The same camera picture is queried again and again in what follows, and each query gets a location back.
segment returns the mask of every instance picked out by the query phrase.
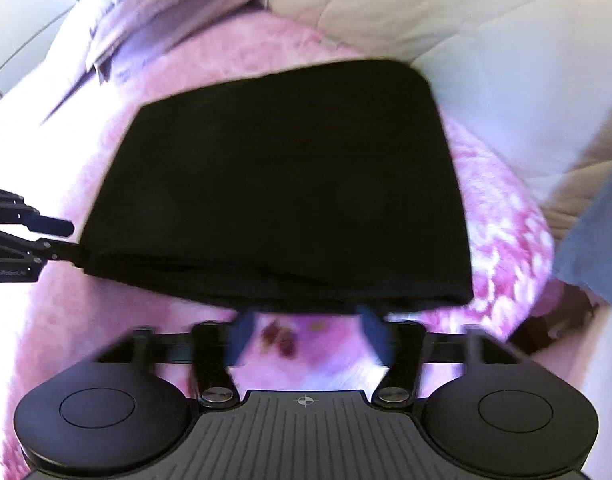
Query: blue fabric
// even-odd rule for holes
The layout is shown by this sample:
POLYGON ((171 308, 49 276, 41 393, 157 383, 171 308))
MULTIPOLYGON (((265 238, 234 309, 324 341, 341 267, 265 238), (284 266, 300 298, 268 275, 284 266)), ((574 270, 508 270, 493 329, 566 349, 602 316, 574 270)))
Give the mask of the blue fabric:
POLYGON ((612 304, 612 177, 561 243, 554 273, 612 304))

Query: pink blanket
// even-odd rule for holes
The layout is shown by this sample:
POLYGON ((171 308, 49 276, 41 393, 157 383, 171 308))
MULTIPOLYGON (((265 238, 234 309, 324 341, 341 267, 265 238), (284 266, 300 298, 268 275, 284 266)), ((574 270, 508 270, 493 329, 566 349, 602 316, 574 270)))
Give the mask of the pink blanket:
MULTIPOLYGON (((301 25, 245 12, 189 38, 121 86, 88 81, 41 126, 34 107, 50 80, 37 71, 0 103, 0 187, 81 229, 142 104, 227 79, 357 57, 301 25), (15 158, 8 158, 12 153, 15 158)), ((444 124, 465 202, 476 298, 463 308, 410 317, 430 330, 455 333, 464 324, 479 324, 506 338, 528 315, 548 277, 551 238, 540 210, 508 168, 455 121, 444 117, 444 124)), ((91 278, 62 263, 49 264, 36 284, 0 285, 0 478, 16 480, 27 471, 12 414, 29 389, 133 326, 172 332, 231 316, 228 310, 91 278)), ((258 333, 271 320, 259 316, 258 333)), ((278 349, 254 336, 233 370, 241 390, 363 388, 370 395, 381 379, 384 369, 357 319, 282 317, 278 323, 294 355, 286 358, 292 352, 285 344, 278 349)), ((161 373, 186 389, 184 367, 161 373)), ((450 365, 433 367, 422 394, 457 373, 450 365)))

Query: gray ribbed plate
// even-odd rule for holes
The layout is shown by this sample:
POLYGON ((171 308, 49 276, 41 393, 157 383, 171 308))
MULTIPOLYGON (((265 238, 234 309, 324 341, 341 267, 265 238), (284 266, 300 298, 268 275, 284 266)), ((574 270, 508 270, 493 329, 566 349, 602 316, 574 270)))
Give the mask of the gray ribbed plate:
MULTIPOLYGON (((35 472, 27 480, 49 480, 35 472)), ((474 480, 439 456, 402 413, 364 393, 250 392, 243 406, 203 415, 188 438, 125 480, 474 480)), ((562 480, 582 480, 567 474, 562 480)))

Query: bed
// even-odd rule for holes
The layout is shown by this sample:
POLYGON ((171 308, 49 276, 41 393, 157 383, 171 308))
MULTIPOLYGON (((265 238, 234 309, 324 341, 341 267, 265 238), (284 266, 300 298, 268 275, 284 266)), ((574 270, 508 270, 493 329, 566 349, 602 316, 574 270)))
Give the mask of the bed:
MULTIPOLYGON (((82 1, 73 11, 74 16, 80 13, 80 23, 82 16, 90 16, 82 1)), ((76 70, 65 73, 65 67, 74 66, 69 63, 78 56, 78 46, 85 44, 85 54, 90 53, 91 40, 90 29, 83 27, 89 35, 78 36, 83 29, 73 32, 67 20, 44 63, 0 101, 0 188, 22 194, 43 214, 71 219, 77 239, 141 105, 224 80, 364 57, 322 32, 254 4, 237 7, 196 27, 148 62, 139 58, 138 65, 130 65, 134 58, 125 57, 132 68, 121 76, 106 72, 103 63, 93 63, 78 77, 73 76, 76 70), (66 50, 68 59, 58 55, 66 50)), ((152 24, 143 23, 123 38, 157 39, 152 24)), ((116 52, 112 49, 105 60, 116 52)), ((465 205, 475 299, 463 307, 399 319, 415 319, 430 330, 449 333, 478 324, 506 339, 529 315, 550 275, 550 230, 507 165, 448 113, 442 114, 442 121, 465 205)), ((12 414, 28 390, 134 326, 176 332, 233 315, 218 306, 92 278, 61 262, 49 264, 38 283, 0 285, 0 478, 17 480, 27 471, 12 414)), ((174 366, 160 370, 184 392, 187 372, 174 366)), ((243 391, 352 388, 370 394, 384 368, 355 317, 263 314, 257 316, 256 334, 232 373, 243 391), (265 343, 264 329, 273 323, 291 339, 293 351, 265 343)), ((452 365, 427 368, 420 395, 458 374, 452 365)))

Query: metal bolt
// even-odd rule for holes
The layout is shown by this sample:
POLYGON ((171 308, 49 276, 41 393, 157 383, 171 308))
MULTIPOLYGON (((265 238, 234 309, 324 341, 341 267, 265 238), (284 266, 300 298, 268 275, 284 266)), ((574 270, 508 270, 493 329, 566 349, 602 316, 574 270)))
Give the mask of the metal bolt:
POLYGON ((398 388, 396 386, 391 386, 389 388, 382 388, 377 392, 377 397, 383 402, 388 402, 389 404, 397 404, 398 402, 405 402, 410 398, 410 393, 408 393, 404 388, 398 388))
POLYGON ((234 394, 228 388, 214 386, 202 392, 202 399, 210 404, 223 404, 234 397, 234 394))

